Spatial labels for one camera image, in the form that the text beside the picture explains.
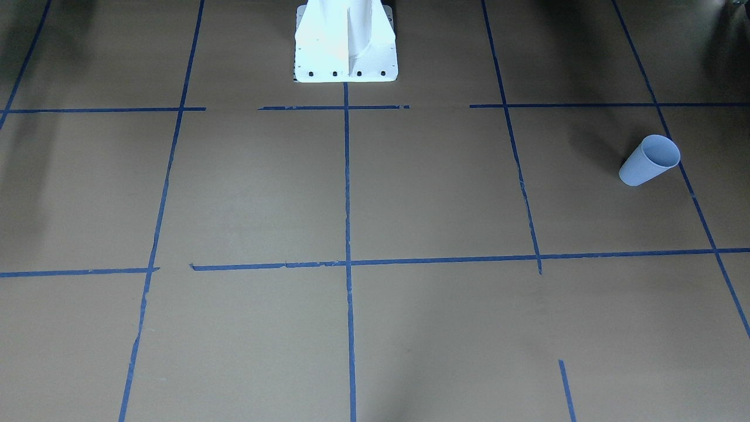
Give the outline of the blue plastic cup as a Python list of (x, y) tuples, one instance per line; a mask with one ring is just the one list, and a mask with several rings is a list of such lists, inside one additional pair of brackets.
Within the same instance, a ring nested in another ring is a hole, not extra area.
[(629, 186), (642, 185), (680, 163), (681, 152), (672, 139), (651, 134), (630, 153), (619, 169), (619, 179)]

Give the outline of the white pedestal column base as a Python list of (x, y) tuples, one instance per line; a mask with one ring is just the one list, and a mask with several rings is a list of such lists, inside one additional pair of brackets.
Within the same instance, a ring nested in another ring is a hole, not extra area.
[(298, 83), (386, 83), (399, 73), (393, 1), (308, 1), (296, 9)]

